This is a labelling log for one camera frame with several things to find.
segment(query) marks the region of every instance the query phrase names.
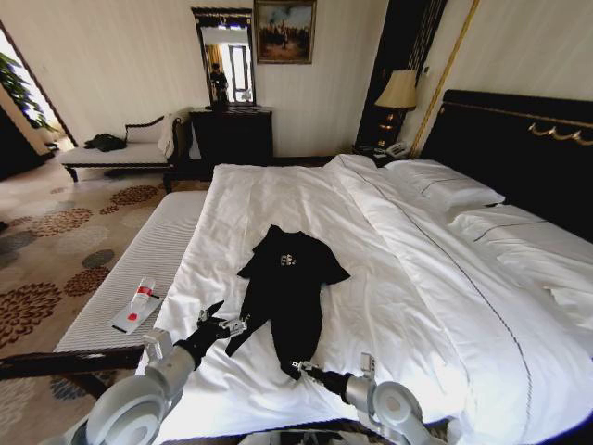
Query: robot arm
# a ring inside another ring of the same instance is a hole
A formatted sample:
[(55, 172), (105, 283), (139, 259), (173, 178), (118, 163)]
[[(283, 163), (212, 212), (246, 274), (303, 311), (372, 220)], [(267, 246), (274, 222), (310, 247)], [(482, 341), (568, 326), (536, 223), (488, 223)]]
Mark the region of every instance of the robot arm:
[(145, 375), (124, 378), (109, 388), (88, 416), (61, 437), (44, 445), (146, 445), (183, 394), (188, 376), (219, 338), (246, 330), (240, 319), (229, 322), (212, 315), (222, 301), (201, 311), (196, 331), (172, 344), (170, 334), (153, 329), (145, 336), (149, 364)]
[(323, 371), (309, 362), (293, 362), (307, 375), (354, 405), (363, 425), (398, 445), (445, 444), (432, 437), (422, 423), (422, 411), (413, 394), (396, 382), (374, 381), (374, 358), (362, 354), (363, 376)]

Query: white bedsheet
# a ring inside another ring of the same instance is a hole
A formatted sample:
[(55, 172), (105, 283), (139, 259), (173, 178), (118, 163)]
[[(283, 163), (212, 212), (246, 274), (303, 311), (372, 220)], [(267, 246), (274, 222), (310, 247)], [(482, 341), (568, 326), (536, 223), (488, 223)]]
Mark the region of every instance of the white bedsheet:
[[(220, 299), (219, 316), (235, 317), (247, 285), (236, 272), (277, 224), (319, 238), (352, 275), (322, 289), (314, 362), (355, 374), (370, 352), (377, 381), (406, 385), (425, 422), (458, 418), (463, 443), (533, 442), (583, 420), (593, 400), (587, 353), (501, 269), (400, 198), (358, 157), (323, 169), (217, 167), (156, 326), (186, 337)], [(159, 440), (356, 418), (337, 396), (280, 370), (269, 324), (232, 358), (227, 341), (190, 376)]]

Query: carpet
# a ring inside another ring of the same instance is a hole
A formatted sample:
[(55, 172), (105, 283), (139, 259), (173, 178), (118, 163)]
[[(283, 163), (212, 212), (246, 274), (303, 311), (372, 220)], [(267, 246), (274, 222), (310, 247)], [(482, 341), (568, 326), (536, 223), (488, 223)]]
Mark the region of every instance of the carpet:
[[(0, 182), (0, 357), (52, 351), (165, 196), (162, 173), (79, 169), (79, 178), (50, 159)], [(60, 434), (95, 402), (59, 377), (0, 381), (0, 394), (0, 443)]]

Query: black headboard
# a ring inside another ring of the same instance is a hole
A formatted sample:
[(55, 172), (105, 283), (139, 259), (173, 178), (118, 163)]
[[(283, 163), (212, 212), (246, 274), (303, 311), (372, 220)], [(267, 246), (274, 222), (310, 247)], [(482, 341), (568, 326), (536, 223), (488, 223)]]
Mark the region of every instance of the black headboard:
[(421, 158), (593, 242), (593, 102), (448, 90)]

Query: black clothing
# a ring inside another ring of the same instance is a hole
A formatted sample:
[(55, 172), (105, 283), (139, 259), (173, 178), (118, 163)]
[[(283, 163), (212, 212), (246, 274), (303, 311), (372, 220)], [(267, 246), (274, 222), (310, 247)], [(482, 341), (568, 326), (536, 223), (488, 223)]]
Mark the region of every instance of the black clothing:
[(298, 380), (292, 362), (310, 360), (322, 331), (319, 293), (322, 283), (349, 278), (322, 241), (302, 232), (288, 234), (272, 225), (254, 247), (254, 255), (238, 275), (250, 278), (241, 307), (247, 330), (231, 339), (233, 353), (268, 320), (282, 370)]
[(223, 72), (212, 71), (210, 73), (210, 80), (214, 83), (216, 89), (216, 98), (218, 102), (227, 102), (226, 87), (229, 84)]
[(98, 134), (84, 143), (84, 148), (98, 148), (101, 151), (121, 150), (126, 147), (126, 141), (111, 134)]

